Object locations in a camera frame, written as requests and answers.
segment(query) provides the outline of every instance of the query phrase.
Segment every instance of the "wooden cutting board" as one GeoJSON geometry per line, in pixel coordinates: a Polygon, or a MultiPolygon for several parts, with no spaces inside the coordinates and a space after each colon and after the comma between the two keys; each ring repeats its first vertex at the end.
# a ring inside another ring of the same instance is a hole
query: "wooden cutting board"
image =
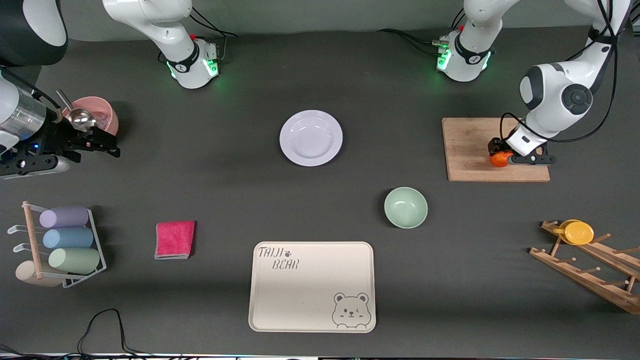
{"type": "MultiPolygon", "coordinates": [[[[492,138],[500,136],[499,124],[500,118],[442,119],[449,181],[546,183],[550,180],[545,165],[508,165],[502,168],[491,165],[487,146],[492,138]]],[[[517,124],[514,119],[504,119],[504,134],[517,124]]]]}

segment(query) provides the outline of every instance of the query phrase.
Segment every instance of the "bowl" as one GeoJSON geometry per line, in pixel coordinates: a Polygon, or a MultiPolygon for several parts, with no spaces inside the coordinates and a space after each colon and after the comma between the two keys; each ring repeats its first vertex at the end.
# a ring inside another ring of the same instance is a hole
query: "bowl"
{"type": "Polygon", "coordinates": [[[391,224],[413,229],[427,218],[427,200],[414,188],[393,189],[385,199],[385,214],[391,224]]]}
{"type": "MultiPolygon", "coordinates": [[[[113,111],[107,100],[97,96],[87,96],[74,101],[72,104],[75,108],[89,110],[101,130],[105,130],[113,136],[118,133],[118,115],[113,111]]],[[[67,117],[68,114],[68,108],[62,110],[62,116],[67,117]]]]}

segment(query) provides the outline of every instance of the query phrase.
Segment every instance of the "pink bowl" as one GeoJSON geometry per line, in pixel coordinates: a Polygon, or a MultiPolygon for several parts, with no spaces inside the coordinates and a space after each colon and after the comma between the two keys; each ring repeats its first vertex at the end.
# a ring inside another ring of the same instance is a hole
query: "pink bowl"
{"type": "MultiPolygon", "coordinates": [[[[89,110],[98,122],[100,129],[105,130],[113,136],[118,133],[118,115],[113,111],[113,108],[107,100],[97,96],[87,96],[74,101],[72,104],[74,107],[89,110]]],[[[66,117],[68,114],[68,108],[62,110],[62,116],[66,117]]]]}

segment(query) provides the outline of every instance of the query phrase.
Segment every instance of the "white plate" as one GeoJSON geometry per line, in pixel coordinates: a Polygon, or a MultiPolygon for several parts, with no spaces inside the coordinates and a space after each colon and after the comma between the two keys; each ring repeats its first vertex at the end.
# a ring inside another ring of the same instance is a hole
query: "white plate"
{"type": "Polygon", "coordinates": [[[271,332],[373,330],[373,249],[365,242],[259,243],[249,326],[271,332]]]}
{"type": "Polygon", "coordinates": [[[285,156],[304,167],[322,165],[340,151],[342,128],[324,111],[305,110],[287,120],[280,131],[285,156]]]}

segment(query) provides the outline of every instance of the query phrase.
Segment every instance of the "green bowl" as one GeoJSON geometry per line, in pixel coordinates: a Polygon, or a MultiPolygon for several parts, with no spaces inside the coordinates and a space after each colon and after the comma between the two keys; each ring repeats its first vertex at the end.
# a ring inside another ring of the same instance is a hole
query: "green bowl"
{"type": "Polygon", "coordinates": [[[385,199],[385,214],[391,224],[413,229],[427,218],[427,200],[413,188],[393,189],[385,199]]]}

